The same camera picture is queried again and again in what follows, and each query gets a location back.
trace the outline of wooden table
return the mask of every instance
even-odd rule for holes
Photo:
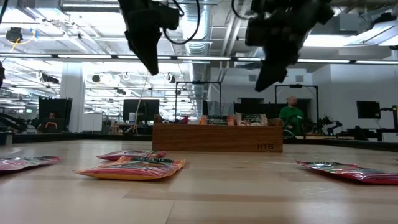
[[[338,161],[398,172],[398,154],[285,145],[283,153],[170,152],[186,159],[154,182],[98,180],[72,172],[119,149],[149,142],[63,141],[16,144],[0,156],[63,156],[53,166],[0,176],[0,220],[10,224],[397,223],[398,186],[361,185],[318,175],[303,161]]]

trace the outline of snack bag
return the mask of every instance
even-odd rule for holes
[[[398,184],[398,173],[384,172],[376,169],[362,168],[353,164],[339,162],[303,162],[297,164],[327,172],[339,177],[358,180],[369,184]]]
[[[153,157],[160,158],[166,155],[165,151],[141,151],[141,150],[119,150],[116,152],[110,152],[105,155],[99,155],[97,158],[107,159],[111,161],[116,161],[120,159],[121,156],[128,157]]]
[[[59,156],[0,158],[0,171],[13,171],[31,166],[52,165],[56,164],[61,159],[62,158]]]
[[[268,126],[268,119],[265,114],[236,113],[235,118],[238,126]]]
[[[153,180],[173,175],[184,163],[185,160],[122,156],[115,162],[74,172],[102,179]]]
[[[203,115],[200,124],[234,126],[234,116]]]

